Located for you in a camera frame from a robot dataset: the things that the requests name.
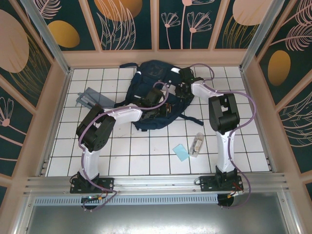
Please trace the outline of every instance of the navy backpack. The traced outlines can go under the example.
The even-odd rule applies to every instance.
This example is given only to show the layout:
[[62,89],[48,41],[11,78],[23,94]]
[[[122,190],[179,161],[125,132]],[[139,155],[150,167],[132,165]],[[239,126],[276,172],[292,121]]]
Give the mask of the navy backpack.
[[[157,81],[162,81],[168,85],[179,87],[182,83],[182,78],[179,73],[171,71],[172,68],[181,69],[166,62],[151,60],[138,66],[136,63],[126,63],[120,66],[120,68],[136,66],[136,73],[131,80],[128,88],[126,98],[124,101],[115,104],[116,107],[125,106],[130,103],[135,103],[140,98],[144,98],[152,90],[153,85]],[[162,85],[156,85],[156,88],[161,89]],[[169,93],[168,99],[163,108],[170,107],[170,112],[166,115],[160,115],[159,111],[143,111],[142,117],[139,121],[133,122],[135,127],[143,132],[151,129],[161,129],[172,123],[176,118],[181,117],[187,120],[191,120],[197,124],[203,125],[203,122],[193,118],[187,117],[182,113],[191,104],[194,95],[189,88],[188,91],[184,91],[183,95],[177,97],[172,93]]]

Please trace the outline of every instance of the black mounting plate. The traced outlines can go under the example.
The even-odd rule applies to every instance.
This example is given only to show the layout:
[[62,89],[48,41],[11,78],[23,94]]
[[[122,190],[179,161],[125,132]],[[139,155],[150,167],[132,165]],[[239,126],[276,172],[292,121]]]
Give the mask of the black mounting plate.
[[214,175],[199,177],[199,185],[202,192],[230,192],[237,190],[237,188],[233,185],[233,182],[241,188],[241,190],[244,190],[242,177],[239,175],[236,176],[235,179],[231,179],[230,181],[223,183],[222,187],[218,186]]
[[[97,185],[105,189],[114,189],[114,178],[99,178]],[[100,194],[101,189],[94,188],[92,191],[90,188],[83,186],[78,178],[72,179],[72,184],[70,187],[71,194]]]

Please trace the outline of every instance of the enclosure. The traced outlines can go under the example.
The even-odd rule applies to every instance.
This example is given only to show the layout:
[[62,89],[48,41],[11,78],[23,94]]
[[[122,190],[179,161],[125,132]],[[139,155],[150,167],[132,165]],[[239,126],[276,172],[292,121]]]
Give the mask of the enclosure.
[[[312,233],[311,15],[311,0],[1,1],[1,233]],[[244,207],[221,209],[220,193],[196,183],[216,173],[220,153],[199,97],[183,114],[203,126],[178,117],[159,130],[113,128],[98,170],[118,194],[98,213],[81,208],[92,194],[70,193],[90,111],[79,93],[122,102],[136,68],[119,66],[152,59],[207,64],[213,72],[195,65],[195,78],[255,101],[256,118],[234,137],[251,183]],[[235,99],[243,125],[254,107]],[[199,132],[199,155],[181,161],[173,149],[189,150]],[[242,179],[235,204],[247,198]]]

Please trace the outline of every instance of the small bottle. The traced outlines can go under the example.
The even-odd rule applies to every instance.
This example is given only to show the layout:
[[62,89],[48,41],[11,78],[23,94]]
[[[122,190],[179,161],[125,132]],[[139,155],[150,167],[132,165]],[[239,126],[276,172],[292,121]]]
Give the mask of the small bottle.
[[190,147],[190,156],[197,157],[204,140],[205,136],[202,133],[197,133]]

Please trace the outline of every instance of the white tile floor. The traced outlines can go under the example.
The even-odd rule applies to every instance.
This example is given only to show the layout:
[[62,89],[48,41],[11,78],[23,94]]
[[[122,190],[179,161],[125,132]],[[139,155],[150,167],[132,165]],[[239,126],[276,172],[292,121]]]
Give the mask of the white tile floor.
[[[213,67],[215,79],[208,84],[219,90],[246,93],[238,67]],[[80,167],[81,149],[75,135],[79,123],[89,109],[76,105],[77,93],[91,87],[115,102],[124,100],[133,68],[76,69],[63,108],[59,129],[54,142],[46,176],[71,176]],[[196,67],[197,77],[211,77],[205,67]],[[235,95],[241,117],[240,124],[248,121],[252,111],[247,98]],[[168,127],[141,132],[126,123],[116,126],[106,146],[101,150],[99,171],[102,176],[170,175],[214,173],[217,162],[215,132],[209,124],[208,102],[197,97],[186,109],[185,115],[203,120],[200,126],[178,118]],[[182,144],[189,149],[194,136],[202,132],[206,141],[198,157],[181,162],[173,148]],[[236,132],[235,162],[242,171],[269,171],[255,122]]]

